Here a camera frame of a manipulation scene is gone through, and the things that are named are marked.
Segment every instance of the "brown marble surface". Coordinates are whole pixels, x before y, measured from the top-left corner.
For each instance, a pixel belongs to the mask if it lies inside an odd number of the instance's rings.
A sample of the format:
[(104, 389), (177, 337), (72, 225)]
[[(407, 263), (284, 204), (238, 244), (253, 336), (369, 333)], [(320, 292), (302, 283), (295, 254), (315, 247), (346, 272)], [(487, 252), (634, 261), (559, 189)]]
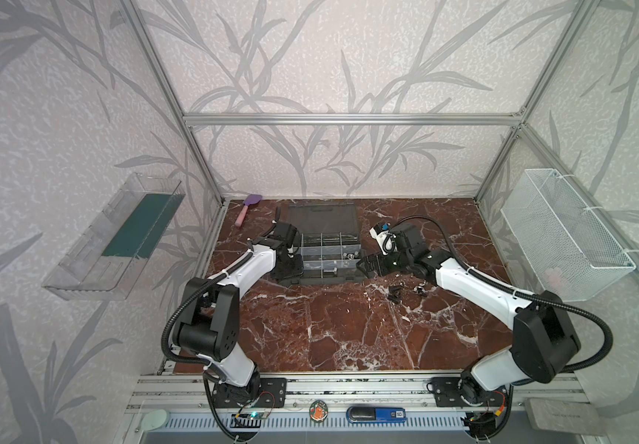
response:
[[(209, 274), (246, 250), (271, 224), (275, 207), (283, 215), (297, 200), (263, 200), (251, 207), (240, 229), (234, 221), (241, 201), (229, 206)], [(368, 234), (379, 221), (429, 215), (444, 223), (464, 260), (507, 280), (506, 271), (472, 199), (355, 200), (362, 246), (379, 250)], [(445, 247), (430, 222), (412, 221), (430, 248)], [(404, 282), (402, 305), (391, 303), (388, 287)], [(334, 286), (279, 286), (266, 275), (241, 300), (239, 342), (261, 371), (462, 369), (511, 342), (511, 332), (495, 317), (465, 299), (428, 284), (427, 297), (413, 289), (422, 280), (389, 276)], [(179, 373), (200, 366), (177, 364)]]

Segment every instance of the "purple spatula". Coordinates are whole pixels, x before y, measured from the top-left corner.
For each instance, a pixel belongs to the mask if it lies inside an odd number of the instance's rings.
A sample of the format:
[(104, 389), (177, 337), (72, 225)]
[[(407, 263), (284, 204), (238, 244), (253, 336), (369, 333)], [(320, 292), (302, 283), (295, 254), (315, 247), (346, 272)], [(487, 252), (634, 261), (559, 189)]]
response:
[(243, 201), (243, 209), (241, 210), (241, 214), (238, 215), (238, 219), (236, 219), (235, 226), (239, 227), (243, 225), (243, 219), (246, 218), (246, 213), (248, 212), (248, 206), (254, 205), (261, 201), (263, 197), (260, 194), (249, 194), (248, 197)]

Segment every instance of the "round sticker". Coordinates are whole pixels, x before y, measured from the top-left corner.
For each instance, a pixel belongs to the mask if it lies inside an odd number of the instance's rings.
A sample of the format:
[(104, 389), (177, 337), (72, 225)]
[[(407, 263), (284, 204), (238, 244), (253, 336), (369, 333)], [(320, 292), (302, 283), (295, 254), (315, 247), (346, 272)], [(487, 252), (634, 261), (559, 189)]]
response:
[(312, 403), (310, 406), (310, 419), (312, 419), (316, 423), (321, 423), (325, 419), (327, 419), (327, 414), (329, 413), (329, 409), (327, 408), (327, 404), (324, 401), (320, 401), (319, 399)]

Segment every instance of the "vent grille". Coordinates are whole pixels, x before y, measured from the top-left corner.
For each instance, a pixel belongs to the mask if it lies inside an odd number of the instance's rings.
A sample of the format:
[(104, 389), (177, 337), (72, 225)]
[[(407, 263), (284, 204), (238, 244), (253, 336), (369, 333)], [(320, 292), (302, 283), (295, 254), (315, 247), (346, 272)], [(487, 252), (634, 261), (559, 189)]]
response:
[[(461, 421), (461, 412), (407, 412), (404, 423), (359, 423), (348, 422), (343, 412), (330, 413), (322, 423), (310, 420), (307, 412), (272, 413), (264, 420), (240, 420), (241, 424), (254, 428), (236, 428), (234, 413), (222, 413), (221, 419), (231, 431), (360, 431), (360, 430), (404, 430), (404, 431), (462, 431), (467, 430)], [(216, 432), (218, 427), (211, 413), (171, 413), (169, 422), (154, 431), (159, 432)]]

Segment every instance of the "pink spatula handle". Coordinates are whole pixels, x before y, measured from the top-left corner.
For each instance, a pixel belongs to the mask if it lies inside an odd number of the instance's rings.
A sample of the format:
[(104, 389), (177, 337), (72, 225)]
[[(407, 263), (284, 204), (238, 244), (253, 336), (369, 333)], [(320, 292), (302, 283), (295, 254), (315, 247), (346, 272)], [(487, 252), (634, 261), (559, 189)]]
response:
[(243, 219), (246, 218), (247, 212), (248, 212), (248, 206), (244, 205), (243, 209), (241, 210), (241, 214), (238, 215), (238, 219), (236, 219), (235, 226), (240, 228), (240, 226), (243, 225)]

